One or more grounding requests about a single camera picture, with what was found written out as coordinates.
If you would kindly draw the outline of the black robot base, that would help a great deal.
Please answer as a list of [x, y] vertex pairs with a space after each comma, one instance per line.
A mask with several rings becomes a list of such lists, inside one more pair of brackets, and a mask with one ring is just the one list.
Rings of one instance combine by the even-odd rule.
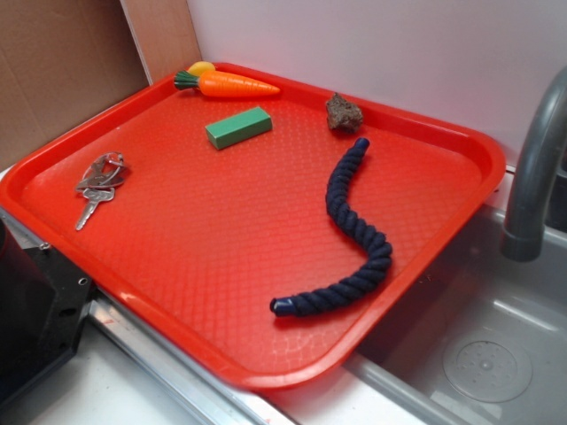
[[1, 407], [76, 353], [94, 290], [55, 248], [23, 248], [1, 224]]

